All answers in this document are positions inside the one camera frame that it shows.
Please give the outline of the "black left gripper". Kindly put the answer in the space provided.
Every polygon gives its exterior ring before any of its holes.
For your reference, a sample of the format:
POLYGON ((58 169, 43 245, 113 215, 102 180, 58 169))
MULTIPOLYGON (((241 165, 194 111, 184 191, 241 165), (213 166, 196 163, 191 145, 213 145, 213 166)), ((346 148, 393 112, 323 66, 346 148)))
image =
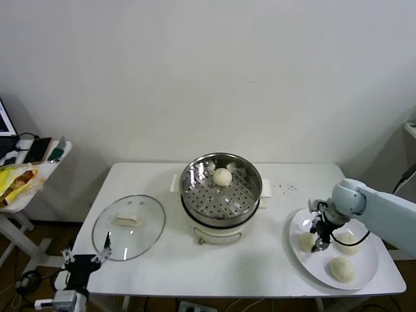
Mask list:
POLYGON ((90 275, 101 268, 101 263, 107 260, 112 253, 110 231, 107 233, 103 249, 96 255, 75 255, 72 258, 72 250, 61 250, 65 269, 70 276, 66 284, 67 288, 87 288, 90 275))

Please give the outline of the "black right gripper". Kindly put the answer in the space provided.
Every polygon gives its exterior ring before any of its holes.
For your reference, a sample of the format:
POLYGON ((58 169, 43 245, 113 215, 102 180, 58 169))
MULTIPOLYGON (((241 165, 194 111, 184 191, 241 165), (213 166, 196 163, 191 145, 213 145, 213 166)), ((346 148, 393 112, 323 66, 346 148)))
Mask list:
POLYGON ((311 253, 326 250, 330 243, 331 234, 338 228, 340 228, 339 224, 334 224, 329 220, 326 220, 323 214, 316 216, 312 221, 309 232, 317 234, 319 239, 317 239, 311 247, 311 253))

